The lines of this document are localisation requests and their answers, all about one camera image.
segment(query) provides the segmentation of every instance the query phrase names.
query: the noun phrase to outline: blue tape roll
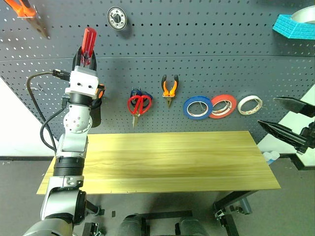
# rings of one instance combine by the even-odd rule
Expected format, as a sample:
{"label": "blue tape roll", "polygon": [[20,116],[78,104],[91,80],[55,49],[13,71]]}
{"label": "blue tape roll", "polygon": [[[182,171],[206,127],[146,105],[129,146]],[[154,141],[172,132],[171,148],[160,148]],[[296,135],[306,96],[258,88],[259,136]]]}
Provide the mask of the blue tape roll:
{"label": "blue tape roll", "polygon": [[[188,107],[195,102],[200,102],[203,106],[205,106],[206,111],[201,113],[201,114],[192,114],[188,111]],[[184,115],[187,116],[189,119],[205,119],[207,118],[213,109],[213,105],[210,101],[210,99],[208,97],[205,96],[195,96],[195,97],[191,97],[189,98],[183,106],[183,111],[184,111]]]}

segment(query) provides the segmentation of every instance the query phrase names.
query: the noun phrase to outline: orange pliers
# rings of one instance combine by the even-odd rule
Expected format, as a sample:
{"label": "orange pliers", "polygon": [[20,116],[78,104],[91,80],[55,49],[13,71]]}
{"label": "orange pliers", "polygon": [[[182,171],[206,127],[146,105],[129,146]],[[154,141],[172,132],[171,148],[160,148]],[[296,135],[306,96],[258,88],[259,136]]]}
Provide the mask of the orange pliers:
{"label": "orange pliers", "polygon": [[174,85],[170,91],[167,90],[166,87],[166,75],[162,77],[162,89],[163,89],[163,97],[166,97],[166,103],[168,108],[171,106],[172,98],[175,97],[175,92],[179,85],[178,75],[174,75]]}
{"label": "orange pliers", "polygon": [[18,18],[25,18],[41,35],[48,38],[48,33],[42,22],[36,17],[37,11],[31,7],[28,0],[4,0],[18,15]]}

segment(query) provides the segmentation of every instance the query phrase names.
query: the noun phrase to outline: pegboard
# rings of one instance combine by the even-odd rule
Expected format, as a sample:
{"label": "pegboard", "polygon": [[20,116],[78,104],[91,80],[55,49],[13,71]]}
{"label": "pegboard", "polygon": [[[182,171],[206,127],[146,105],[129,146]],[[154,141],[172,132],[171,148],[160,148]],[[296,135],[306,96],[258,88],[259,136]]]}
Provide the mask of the pegboard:
{"label": "pegboard", "polygon": [[[1,76],[38,118],[25,91],[26,77],[54,68],[70,71],[82,43],[84,27],[96,29],[97,73],[107,90],[102,123],[91,133],[185,132],[249,130],[256,142],[266,134],[258,119],[279,122],[287,110],[275,96],[301,98],[314,83],[315,43],[287,39],[272,31],[278,14],[292,14],[312,5],[306,1],[116,0],[31,1],[42,16],[50,39],[42,38],[4,2],[0,3]],[[127,28],[108,26],[107,10],[118,5],[128,17]],[[162,75],[178,74],[178,94],[168,109],[161,96]],[[43,114],[60,108],[67,82],[51,76],[33,79],[44,88],[34,91]],[[131,88],[154,97],[153,107],[132,128],[126,102]],[[254,115],[237,111],[223,119],[190,120],[183,103],[191,96],[212,98],[229,93],[240,101],[258,95],[263,108]],[[64,114],[51,129],[63,133]]]}

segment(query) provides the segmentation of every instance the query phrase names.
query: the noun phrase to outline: white wall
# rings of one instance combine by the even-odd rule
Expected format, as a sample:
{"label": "white wall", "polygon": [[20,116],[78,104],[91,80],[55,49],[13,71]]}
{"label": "white wall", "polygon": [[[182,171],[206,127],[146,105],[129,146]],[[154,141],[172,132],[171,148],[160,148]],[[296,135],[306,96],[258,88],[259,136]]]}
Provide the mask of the white wall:
{"label": "white wall", "polygon": [[[52,156],[40,139],[41,123],[0,79],[0,156]],[[48,132],[44,137],[51,144]]]}
{"label": "white wall", "polygon": [[[301,99],[304,102],[315,105],[315,85],[302,97]],[[306,127],[314,121],[314,118],[304,116],[302,114],[296,114],[294,112],[289,112],[285,117],[279,122],[290,129],[295,133],[300,133],[302,128]],[[258,147],[261,151],[277,151],[279,153],[296,153],[296,150],[289,144],[276,139],[270,134],[267,134],[263,138]],[[306,153],[299,155],[299,158],[305,166],[315,166],[315,149],[308,148]]]}

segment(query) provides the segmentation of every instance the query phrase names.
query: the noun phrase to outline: wooden table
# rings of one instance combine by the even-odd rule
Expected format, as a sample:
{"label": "wooden table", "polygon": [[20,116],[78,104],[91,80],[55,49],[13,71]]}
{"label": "wooden table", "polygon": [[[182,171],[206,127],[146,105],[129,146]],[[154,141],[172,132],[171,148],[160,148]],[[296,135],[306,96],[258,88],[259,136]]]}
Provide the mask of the wooden table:
{"label": "wooden table", "polygon": [[88,194],[280,188],[248,131],[91,134],[84,178]]}

